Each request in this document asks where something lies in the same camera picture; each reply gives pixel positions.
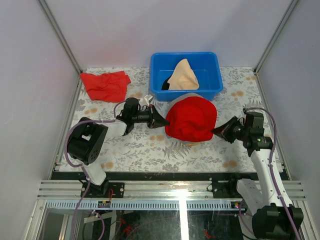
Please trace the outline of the grey hat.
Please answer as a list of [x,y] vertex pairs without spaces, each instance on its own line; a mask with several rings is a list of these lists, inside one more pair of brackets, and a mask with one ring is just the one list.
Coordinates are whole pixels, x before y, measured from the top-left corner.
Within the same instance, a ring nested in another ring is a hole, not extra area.
[[199,95],[197,93],[190,92],[190,93],[186,93],[186,94],[183,94],[183,95],[177,97],[176,99],[174,99],[170,103],[171,104],[175,104],[176,102],[182,101],[182,100],[184,100],[186,98],[189,98],[189,97],[200,97],[200,98],[203,98],[201,95]]

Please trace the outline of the blue plastic bin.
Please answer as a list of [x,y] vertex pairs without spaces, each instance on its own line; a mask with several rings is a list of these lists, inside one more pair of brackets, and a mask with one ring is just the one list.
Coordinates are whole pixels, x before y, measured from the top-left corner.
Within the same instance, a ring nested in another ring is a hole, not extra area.
[[189,93],[211,101],[223,90],[213,52],[159,52],[150,60],[149,90],[158,101],[170,102]]

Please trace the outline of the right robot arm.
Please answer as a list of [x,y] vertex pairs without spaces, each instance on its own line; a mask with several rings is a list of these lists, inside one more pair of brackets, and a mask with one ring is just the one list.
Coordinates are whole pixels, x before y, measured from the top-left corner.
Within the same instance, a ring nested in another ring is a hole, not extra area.
[[252,215],[251,227],[257,239],[299,240],[299,228],[304,214],[287,194],[274,160],[276,139],[264,135],[263,108],[243,109],[244,122],[234,116],[227,123],[212,130],[222,140],[243,143],[255,167],[260,188],[253,180],[242,178],[228,184],[233,197],[242,196]]

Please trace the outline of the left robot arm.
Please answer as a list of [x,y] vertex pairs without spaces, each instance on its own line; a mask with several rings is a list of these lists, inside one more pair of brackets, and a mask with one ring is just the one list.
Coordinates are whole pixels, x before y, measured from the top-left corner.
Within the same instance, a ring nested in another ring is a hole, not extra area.
[[82,117],[67,133],[63,153],[67,163],[73,168],[81,168],[85,181],[82,183],[82,196],[112,198],[114,190],[109,186],[107,174],[97,158],[106,138],[128,135],[135,124],[146,123],[149,129],[168,126],[156,107],[129,97],[122,102],[119,115],[114,112],[112,120],[92,120]]

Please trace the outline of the red hat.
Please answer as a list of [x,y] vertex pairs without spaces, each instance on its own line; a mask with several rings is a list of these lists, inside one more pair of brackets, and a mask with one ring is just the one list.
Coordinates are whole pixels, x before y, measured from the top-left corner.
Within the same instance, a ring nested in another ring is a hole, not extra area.
[[218,112],[213,103],[199,96],[188,96],[170,107],[165,133],[185,142],[205,142],[213,138]]

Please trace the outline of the beige bucket hat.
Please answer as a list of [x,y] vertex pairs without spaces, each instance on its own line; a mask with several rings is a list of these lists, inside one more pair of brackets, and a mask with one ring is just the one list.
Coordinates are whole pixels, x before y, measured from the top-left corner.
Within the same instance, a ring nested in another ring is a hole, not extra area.
[[198,79],[192,70],[188,60],[182,59],[175,67],[173,74],[164,81],[161,89],[170,90],[198,90],[200,87]]

